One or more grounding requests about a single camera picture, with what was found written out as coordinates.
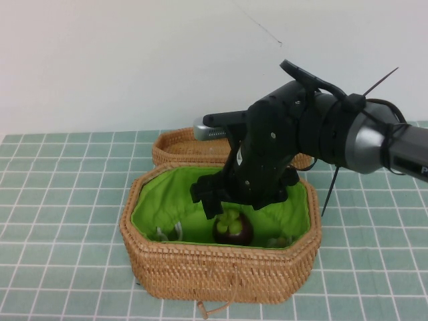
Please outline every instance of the basket rim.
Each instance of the basket rim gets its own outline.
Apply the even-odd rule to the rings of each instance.
[[[315,188],[304,179],[300,182],[305,186],[308,196],[308,208],[310,216],[310,229],[297,242],[286,249],[260,249],[254,247],[228,247],[217,245],[203,244],[188,244],[188,243],[172,243],[172,242],[157,242],[145,238],[138,232],[135,226],[131,223],[130,217],[136,207],[140,196],[141,188],[149,181],[159,176],[165,171],[175,169],[177,167],[222,167],[219,163],[163,163],[155,169],[145,173],[137,178],[130,189],[128,200],[120,218],[120,231],[125,242],[133,243],[141,251],[162,252],[162,253],[194,253],[194,252],[209,252],[211,255],[244,255],[252,257],[275,257],[285,260],[295,260],[296,257],[305,256],[308,251],[313,250],[314,245],[318,249],[322,238],[322,228],[320,222],[320,213],[318,206],[318,196]]]

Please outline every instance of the green tiled tablecloth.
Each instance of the green tiled tablecloth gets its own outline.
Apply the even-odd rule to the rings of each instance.
[[[0,320],[198,320],[136,283],[118,220],[159,131],[9,135],[0,145]],[[303,176],[324,203],[332,168]],[[428,320],[428,184],[339,173],[307,283],[216,320]],[[208,309],[218,307],[208,302]]]

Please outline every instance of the mangosteen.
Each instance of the mangosteen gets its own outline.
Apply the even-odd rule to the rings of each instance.
[[[253,234],[253,225],[247,216],[235,209],[225,209],[215,219],[213,236],[218,244],[246,246],[253,241]]]

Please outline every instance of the green fabric lining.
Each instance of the green fabric lining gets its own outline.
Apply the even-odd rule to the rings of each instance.
[[[166,235],[174,235],[174,225],[180,221],[183,240],[179,243],[215,245],[212,236],[215,220],[206,219],[201,202],[192,202],[190,186],[200,176],[218,171],[218,167],[179,167],[159,175],[142,189],[131,215],[132,224],[145,238],[159,241],[157,227]],[[244,212],[254,228],[250,246],[266,248],[271,238],[292,236],[296,240],[310,228],[305,186],[298,183],[288,187],[287,192],[286,202],[271,204],[259,211],[234,203],[223,203],[223,208]]]

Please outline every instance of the wicker basket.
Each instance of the wicker basket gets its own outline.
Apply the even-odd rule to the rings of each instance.
[[[193,136],[193,128],[184,128],[161,134],[153,144],[153,163],[157,166],[167,162],[226,163],[230,146],[226,138],[198,141]],[[292,165],[304,169],[312,162],[312,157],[297,154]]]
[[[156,298],[249,303],[280,303],[310,275],[322,232],[318,198],[302,180],[308,195],[310,230],[286,249],[258,249],[161,243],[143,237],[131,223],[140,191],[161,173],[182,166],[221,167],[210,163],[164,163],[133,183],[120,220],[120,231],[132,270]],[[203,317],[206,312],[199,302]]]

